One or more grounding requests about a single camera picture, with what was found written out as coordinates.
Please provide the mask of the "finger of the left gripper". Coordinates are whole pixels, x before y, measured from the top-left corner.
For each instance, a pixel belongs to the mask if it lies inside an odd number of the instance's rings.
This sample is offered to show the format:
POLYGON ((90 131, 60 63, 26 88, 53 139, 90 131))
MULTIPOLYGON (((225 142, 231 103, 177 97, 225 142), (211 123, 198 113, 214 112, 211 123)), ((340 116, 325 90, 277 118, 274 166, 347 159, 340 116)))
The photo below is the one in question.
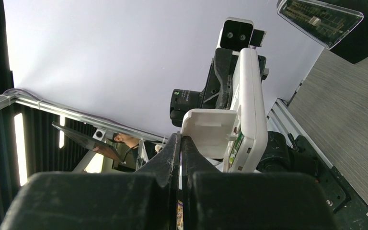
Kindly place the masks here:
POLYGON ((265 56, 258 55, 258 62, 261 80, 264 81, 269 75, 269 69, 266 67, 267 58, 265 56))

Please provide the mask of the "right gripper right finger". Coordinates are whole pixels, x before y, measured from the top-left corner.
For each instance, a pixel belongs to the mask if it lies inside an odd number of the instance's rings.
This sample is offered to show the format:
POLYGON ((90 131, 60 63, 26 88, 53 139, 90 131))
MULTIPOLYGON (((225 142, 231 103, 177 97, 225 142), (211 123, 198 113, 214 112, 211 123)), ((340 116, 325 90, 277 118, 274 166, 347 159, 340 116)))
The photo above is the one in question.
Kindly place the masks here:
POLYGON ((301 173, 225 173, 181 138, 184 229, 337 230, 325 194, 301 173))

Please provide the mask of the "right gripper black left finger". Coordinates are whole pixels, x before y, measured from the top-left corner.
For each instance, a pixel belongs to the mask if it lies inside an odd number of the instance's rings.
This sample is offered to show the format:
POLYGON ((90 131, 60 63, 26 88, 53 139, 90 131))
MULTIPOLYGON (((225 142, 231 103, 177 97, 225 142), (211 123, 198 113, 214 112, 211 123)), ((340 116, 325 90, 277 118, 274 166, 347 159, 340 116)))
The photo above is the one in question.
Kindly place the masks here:
POLYGON ((40 172, 11 203, 2 230, 174 230, 181 135, 133 173, 40 172))

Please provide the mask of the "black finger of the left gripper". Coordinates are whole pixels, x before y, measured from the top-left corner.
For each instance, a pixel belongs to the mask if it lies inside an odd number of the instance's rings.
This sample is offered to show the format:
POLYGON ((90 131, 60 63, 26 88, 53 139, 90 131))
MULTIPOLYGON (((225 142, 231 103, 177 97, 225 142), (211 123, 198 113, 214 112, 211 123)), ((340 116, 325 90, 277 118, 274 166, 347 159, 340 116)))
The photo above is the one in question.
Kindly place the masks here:
POLYGON ((233 51, 217 48, 202 93, 201 107, 229 109, 233 96, 233 75, 238 56, 233 51))

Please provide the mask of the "white battery cover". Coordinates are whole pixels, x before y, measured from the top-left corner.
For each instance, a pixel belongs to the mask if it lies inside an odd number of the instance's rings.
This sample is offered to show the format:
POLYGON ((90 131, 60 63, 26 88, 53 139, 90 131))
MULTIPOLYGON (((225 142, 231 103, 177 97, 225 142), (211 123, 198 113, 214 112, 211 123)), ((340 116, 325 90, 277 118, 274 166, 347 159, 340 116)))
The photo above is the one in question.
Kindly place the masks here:
POLYGON ((191 137, 202 156, 226 159, 236 138, 237 121, 235 110, 191 109, 184 115, 181 134, 191 137))

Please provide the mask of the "white grey remote control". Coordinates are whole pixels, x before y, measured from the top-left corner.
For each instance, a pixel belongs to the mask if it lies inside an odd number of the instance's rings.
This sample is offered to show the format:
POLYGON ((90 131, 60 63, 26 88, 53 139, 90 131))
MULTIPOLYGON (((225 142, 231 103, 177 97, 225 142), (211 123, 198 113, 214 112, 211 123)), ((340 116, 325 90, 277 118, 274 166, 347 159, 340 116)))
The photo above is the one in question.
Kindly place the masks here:
POLYGON ((240 51, 233 76, 233 92, 234 102, 230 109, 238 113, 235 135, 237 138, 241 130, 244 139, 233 164, 229 165, 229 157, 224 159, 223 171, 254 172, 268 142, 262 80, 255 49, 240 51))

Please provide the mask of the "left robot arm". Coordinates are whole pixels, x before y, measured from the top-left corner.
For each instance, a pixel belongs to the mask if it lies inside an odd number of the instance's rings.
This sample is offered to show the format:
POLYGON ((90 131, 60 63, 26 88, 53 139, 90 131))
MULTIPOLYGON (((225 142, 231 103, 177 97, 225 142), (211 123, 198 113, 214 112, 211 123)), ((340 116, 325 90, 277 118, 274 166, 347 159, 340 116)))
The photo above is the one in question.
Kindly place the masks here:
POLYGON ((200 92, 175 89, 170 102, 170 119, 176 127, 181 127, 184 115, 191 109, 229 109, 234 102, 232 91, 234 70, 238 56, 228 49, 218 48, 212 60, 207 82, 200 92))

